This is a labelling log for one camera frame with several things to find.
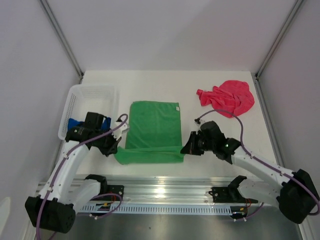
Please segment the blue microfiber towel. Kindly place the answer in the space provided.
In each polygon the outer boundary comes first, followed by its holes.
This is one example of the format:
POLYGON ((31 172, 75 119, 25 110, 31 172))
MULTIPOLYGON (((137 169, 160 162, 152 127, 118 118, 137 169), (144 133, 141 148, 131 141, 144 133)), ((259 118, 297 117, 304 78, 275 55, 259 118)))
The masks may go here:
MULTIPOLYGON (((100 129, 101 130, 108 130, 111 126, 111 118, 110 117, 104 117, 104 121, 101 124, 100 129)), ((76 126, 81 126, 83 125, 85 122, 84 121, 77 121, 73 118, 69 118, 68 119, 68 123, 67 123, 67 131, 69 131, 71 128, 76 127, 76 126)))

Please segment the green microfiber towel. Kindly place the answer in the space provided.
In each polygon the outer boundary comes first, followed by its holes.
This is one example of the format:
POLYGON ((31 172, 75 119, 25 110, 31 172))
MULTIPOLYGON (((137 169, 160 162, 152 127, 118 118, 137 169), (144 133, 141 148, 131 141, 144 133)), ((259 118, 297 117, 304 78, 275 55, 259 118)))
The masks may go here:
POLYGON ((184 161, 180 153, 183 146, 179 103, 135 101, 130 106, 128 124, 125 145, 115 155, 121 165, 184 161))

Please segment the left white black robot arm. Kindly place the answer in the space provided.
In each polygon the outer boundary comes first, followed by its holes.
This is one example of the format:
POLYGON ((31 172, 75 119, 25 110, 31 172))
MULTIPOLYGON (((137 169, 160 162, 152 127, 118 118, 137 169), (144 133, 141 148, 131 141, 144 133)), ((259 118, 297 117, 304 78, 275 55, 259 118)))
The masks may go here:
POLYGON ((111 118, 88 112, 85 120, 69 120, 62 152, 49 179, 37 196, 29 196, 25 209, 35 227, 36 239, 41 230, 68 233, 74 225, 76 215, 92 200, 111 197, 122 202, 120 193, 109 190, 106 177, 89 174, 73 192, 69 192, 79 166, 92 148, 108 157, 118 152, 122 135, 129 129, 129 116, 124 113, 114 122, 111 118))

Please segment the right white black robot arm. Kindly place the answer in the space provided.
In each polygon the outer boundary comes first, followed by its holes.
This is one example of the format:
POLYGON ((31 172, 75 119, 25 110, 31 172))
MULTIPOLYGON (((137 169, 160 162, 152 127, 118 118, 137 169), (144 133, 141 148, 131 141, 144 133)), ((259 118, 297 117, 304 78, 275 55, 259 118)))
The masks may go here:
POLYGON ((271 205, 291 222, 301 224, 320 208, 320 196, 310 175, 293 171, 256 156, 241 140, 225 137, 214 121, 195 119, 198 126, 190 133, 181 154, 201 156, 212 152, 218 159, 242 168, 259 181, 239 175, 226 187, 212 187, 209 194, 214 203, 262 203, 271 205))

